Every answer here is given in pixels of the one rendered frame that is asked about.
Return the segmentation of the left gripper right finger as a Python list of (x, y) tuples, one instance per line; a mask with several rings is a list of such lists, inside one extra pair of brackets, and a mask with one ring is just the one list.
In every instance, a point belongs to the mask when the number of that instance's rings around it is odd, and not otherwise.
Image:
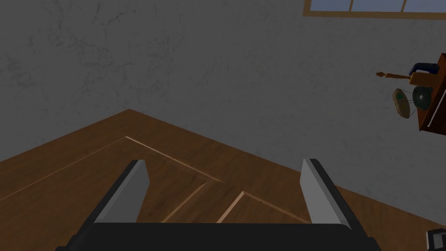
[(300, 186), (312, 223), (363, 228), (317, 159), (303, 160)]

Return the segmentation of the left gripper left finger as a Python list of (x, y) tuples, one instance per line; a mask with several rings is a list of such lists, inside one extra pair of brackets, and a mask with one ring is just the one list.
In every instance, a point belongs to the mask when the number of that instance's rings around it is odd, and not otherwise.
[(149, 184), (145, 161), (131, 161), (90, 214), (90, 222), (136, 222)]

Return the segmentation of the brown wooden shelf with ornaments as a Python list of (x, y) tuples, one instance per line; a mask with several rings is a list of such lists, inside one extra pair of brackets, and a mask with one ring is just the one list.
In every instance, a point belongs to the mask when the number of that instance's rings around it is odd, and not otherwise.
[(446, 136), (446, 53), (437, 63), (417, 62), (408, 75), (377, 72), (377, 76), (408, 80), (411, 92), (397, 88), (393, 101), (401, 117), (417, 115), (420, 131)]

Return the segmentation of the wooden framed window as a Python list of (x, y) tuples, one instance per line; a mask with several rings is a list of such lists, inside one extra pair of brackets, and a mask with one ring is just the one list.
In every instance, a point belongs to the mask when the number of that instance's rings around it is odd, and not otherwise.
[(303, 16), (446, 20), (446, 0), (304, 0)]

